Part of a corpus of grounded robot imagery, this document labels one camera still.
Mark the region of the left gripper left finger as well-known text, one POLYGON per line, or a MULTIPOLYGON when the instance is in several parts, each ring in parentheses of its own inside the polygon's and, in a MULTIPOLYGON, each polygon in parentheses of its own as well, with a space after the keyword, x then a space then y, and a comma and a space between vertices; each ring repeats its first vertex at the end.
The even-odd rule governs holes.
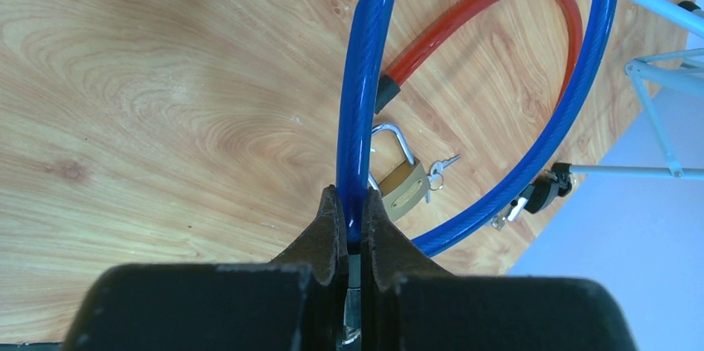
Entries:
POLYGON ((334 186, 267 263, 125 264, 86 293, 64 350, 336 350, 348 253, 334 186))

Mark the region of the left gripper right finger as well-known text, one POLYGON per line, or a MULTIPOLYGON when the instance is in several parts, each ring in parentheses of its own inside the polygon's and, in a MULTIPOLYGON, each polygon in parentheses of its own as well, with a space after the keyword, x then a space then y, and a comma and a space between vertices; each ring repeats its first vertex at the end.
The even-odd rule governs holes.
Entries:
POLYGON ((623 312, 581 278, 460 276, 425 256, 369 190, 361 238, 364 350, 633 350, 623 312))

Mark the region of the brass padlock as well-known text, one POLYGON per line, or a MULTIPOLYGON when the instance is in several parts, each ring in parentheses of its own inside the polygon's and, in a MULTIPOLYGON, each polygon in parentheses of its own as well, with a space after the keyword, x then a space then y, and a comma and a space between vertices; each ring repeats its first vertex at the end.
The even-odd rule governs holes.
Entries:
POLYGON ((381 182, 369 172, 369 186, 381 194, 384 209, 391 222, 396 222, 410 212, 429 191, 429 180, 422 163, 413 155, 411 148, 396 124, 382 123, 372 128, 372 136, 384 131, 394 134, 404 155, 404 161, 392 170, 381 182))

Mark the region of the padlock silver keys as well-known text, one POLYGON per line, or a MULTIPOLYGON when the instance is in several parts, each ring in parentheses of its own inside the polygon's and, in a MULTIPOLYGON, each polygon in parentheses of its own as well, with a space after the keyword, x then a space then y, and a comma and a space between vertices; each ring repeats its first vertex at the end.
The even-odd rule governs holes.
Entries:
POLYGON ((444 187, 444 177, 443 174, 445 170, 458 161, 461 158, 460 154, 452 156, 444 160, 435 161, 428 170, 427 179, 429 184, 429 189, 426 192, 425 201, 426 203, 431 202, 432 193, 441 190, 444 187))

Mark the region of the red cable lock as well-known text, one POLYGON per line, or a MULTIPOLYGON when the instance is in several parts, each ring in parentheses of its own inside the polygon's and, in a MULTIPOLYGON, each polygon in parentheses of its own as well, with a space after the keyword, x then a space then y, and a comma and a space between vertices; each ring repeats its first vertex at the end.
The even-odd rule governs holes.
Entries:
POLYGON ((569 36, 556 0, 501 0, 450 36, 377 116, 423 165, 452 159, 443 187, 398 220, 417 236, 493 189, 542 133, 565 77, 569 36))

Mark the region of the blue cable lock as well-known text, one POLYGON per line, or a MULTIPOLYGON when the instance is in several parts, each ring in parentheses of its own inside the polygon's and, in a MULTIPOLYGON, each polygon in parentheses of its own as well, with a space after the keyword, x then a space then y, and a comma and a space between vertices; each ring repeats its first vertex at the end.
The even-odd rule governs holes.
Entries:
MULTIPOLYGON (((516 196, 548 162, 574 123, 596 77, 609 39, 617 0, 592 0, 584 43, 566 91, 523 159, 488 194, 458 216, 410 240, 433 259, 457 244, 516 196)), ((354 11, 340 101, 336 182, 347 239, 361 254, 362 215, 374 101, 394 0, 359 0, 354 11)))

